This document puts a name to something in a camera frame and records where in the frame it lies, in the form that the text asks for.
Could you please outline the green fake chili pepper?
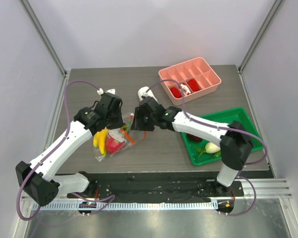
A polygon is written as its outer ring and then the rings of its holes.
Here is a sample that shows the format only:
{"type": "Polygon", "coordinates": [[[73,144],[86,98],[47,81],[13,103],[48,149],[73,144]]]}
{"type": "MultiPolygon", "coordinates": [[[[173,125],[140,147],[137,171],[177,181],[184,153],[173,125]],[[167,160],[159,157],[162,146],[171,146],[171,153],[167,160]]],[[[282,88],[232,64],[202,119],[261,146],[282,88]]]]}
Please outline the green fake chili pepper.
{"type": "Polygon", "coordinates": [[[221,151],[218,151],[216,153],[213,154],[213,158],[218,158],[222,155],[221,151]]]}

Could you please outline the yellow fake banana bunch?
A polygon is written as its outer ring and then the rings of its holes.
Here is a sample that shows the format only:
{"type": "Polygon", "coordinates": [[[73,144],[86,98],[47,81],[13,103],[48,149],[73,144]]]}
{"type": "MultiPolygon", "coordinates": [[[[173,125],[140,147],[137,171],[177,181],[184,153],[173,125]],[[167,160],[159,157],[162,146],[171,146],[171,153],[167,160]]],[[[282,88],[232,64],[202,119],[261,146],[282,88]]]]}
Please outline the yellow fake banana bunch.
{"type": "Polygon", "coordinates": [[[106,139],[107,139],[108,129],[104,128],[103,130],[97,132],[93,138],[94,148],[98,148],[100,153],[103,156],[106,156],[106,139]]]}

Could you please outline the dark red fake food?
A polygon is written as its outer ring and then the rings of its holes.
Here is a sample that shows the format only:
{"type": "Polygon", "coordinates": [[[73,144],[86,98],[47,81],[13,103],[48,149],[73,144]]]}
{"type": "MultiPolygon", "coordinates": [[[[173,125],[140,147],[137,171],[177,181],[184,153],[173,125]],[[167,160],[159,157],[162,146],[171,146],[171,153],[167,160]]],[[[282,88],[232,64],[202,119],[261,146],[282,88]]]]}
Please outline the dark red fake food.
{"type": "Polygon", "coordinates": [[[192,134],[188,134],[188,133],[187,133],[187,137],[189,138],[190,141],[193,141],[193,142],[196,142],[196,143],[200,143],[200,142],[203,141],[202,138],[197,137],[197,136],[194,136],[194,135],[192,135],[192,134]]]}

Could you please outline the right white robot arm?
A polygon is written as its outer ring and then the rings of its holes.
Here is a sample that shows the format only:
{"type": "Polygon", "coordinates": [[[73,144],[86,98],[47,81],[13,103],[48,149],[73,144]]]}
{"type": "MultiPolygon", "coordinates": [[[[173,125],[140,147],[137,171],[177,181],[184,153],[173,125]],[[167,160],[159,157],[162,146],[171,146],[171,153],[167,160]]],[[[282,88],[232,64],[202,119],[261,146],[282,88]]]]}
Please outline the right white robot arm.
{"type": "Polygon", "coordinates": [[[164,108],[155,98],[142,96],[135,108],[131,130],[154,131],[157,127],[188,133],[220,148],[222,166],[213,188],[221,196],[231,192],[232,183],[246,164],[254,146],[250,134],[240,122],[213,122],[188,114],[178,107],[164,108]]]}

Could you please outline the white fake radish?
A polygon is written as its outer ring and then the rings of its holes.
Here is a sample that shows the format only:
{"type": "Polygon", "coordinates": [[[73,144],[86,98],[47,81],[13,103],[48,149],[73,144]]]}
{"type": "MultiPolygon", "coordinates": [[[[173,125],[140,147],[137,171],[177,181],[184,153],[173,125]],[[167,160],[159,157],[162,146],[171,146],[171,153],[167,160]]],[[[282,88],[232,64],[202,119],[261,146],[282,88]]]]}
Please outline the white fake radish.
{"type": "Polygon", "coordinates": [[[204,148],[196,147],[196,150],[199,152],[198,158],[200,158],[205,153],[214,154],[214,153],[220,151],[221,149],[217,145],[215,145],[211,142],[208,142],[204,148]]]}

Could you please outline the clear orange zip top bag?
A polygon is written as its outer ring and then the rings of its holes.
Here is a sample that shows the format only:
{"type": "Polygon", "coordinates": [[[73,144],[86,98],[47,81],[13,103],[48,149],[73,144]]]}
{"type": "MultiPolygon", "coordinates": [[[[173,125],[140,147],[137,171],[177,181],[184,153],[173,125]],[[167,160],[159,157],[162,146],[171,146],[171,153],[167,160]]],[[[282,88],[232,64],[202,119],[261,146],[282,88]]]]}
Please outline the clear orange zip top bag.
{"type": "MultiPolygon", "coordinates": [[[[126,140],[125,147],[122,150],[116,152],[115,154],[120,153],[123,150],[126,150],[130,147],[135,146],[138,142],[146,139],[146,137],[147,137],[146,131],[131,130],[131,125],[133,123],[133,117],[134,117],[133,113],[125,114],[123,116],[123,121],[124,121],[125,125],[122,128],[108,129],[107,136],[114,137],[117,140],[122,139],[122,138],[124,138],[126,140]]],[[[99,162],[115,155],[115,154],[110,155],[110,154],[106,153],[106,156],[103,156],[100,153],[99,149],[94,148],[94,146],[93,146],[93,152],[94,152],[94,156],[95,156],[96,160],[99,162]]]]}

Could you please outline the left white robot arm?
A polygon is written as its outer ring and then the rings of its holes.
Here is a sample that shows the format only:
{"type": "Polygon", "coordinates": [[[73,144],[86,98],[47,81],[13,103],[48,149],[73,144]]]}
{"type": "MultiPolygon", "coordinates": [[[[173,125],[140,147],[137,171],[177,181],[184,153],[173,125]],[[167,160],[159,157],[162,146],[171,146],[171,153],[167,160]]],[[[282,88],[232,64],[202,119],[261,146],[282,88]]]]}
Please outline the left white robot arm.
{"type": "Polygon", "coordinates": [[[94,108],[85,107],[75,115],[66,130],[54,143],[30,163],[21,161],[16,166],[19,185],[41,207],[46,206],[59,195],[78,192],[86,198],[95,194],[95,182],[86,173],[58,176],[62,164],[83,143],[104,128],[123,126],[122,99],[114,90],[102,94],[94,108]]]}

